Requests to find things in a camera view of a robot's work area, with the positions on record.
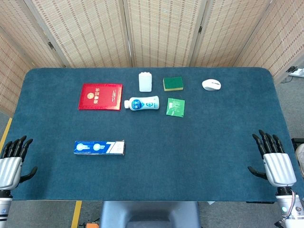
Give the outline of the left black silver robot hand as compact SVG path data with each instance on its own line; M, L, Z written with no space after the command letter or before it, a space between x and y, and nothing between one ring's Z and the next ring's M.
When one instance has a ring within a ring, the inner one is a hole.
M30 180L37 172L37 166L31 172L21 175L23 163L33 139L26 142L27 136L6 143L0 155L0 190L11 191L20 183Z

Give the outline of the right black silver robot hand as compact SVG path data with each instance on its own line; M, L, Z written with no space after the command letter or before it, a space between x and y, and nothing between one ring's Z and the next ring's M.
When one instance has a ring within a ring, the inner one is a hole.
M258 131L260 135L252 134L252 137L256 141L265 172L259 172L251 166L248 166L248 170L274 187L292 187L296 183L296 176L281 140L275 134L270 135L261 129Z

